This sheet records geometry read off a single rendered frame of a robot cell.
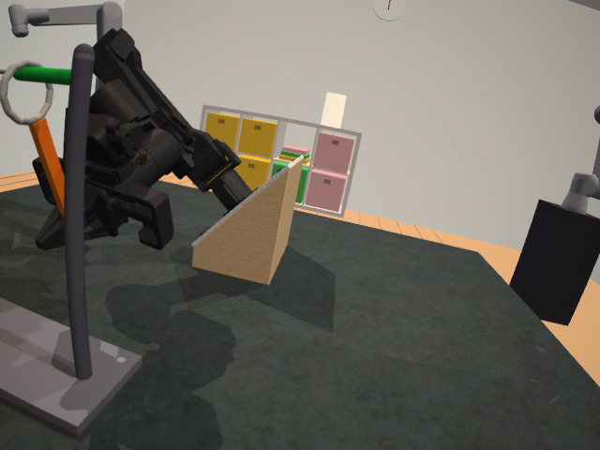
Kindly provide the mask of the orange handle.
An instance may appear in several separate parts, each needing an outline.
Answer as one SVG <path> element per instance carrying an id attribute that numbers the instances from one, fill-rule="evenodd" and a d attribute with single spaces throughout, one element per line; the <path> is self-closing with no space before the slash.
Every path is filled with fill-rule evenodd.
<path id="1" fill-rule="evenodd" d="M 14 72 L 23 67 L 44 68 L 44 66 L 42 66 L 39 62 L 27 58 L 11 64 L 7 68 L 6 72 L 3 74 L 3 77 L 0 81 L 1 105 L 7 117 L 9 117 L 13 122 L 15 122 L 15 124 L 29 126 L 41 164 L 43 166 L 44 172 L 46 173 L 55 201 L 57 202 L 57 205 L 63 217 L 65 192 L 64 173 L 61 168 L 57 152 L 54 148 L 54 143 L 52 140 L 47 120 L 44 118 L 48 110 L 51 108 L 53 102 L 53 85 L 50 83 L 45 83 L 47 88 L 46 99 L 44 105 L 42 106 L 38 114 L 32 116 L 31 118 L 24 118 L 18 116 L 18 114 L 11 110 L 11 107 L 8 102 L 8 82 L 9 80 L 11 80 L 11 77 L 14 75 Z"/>

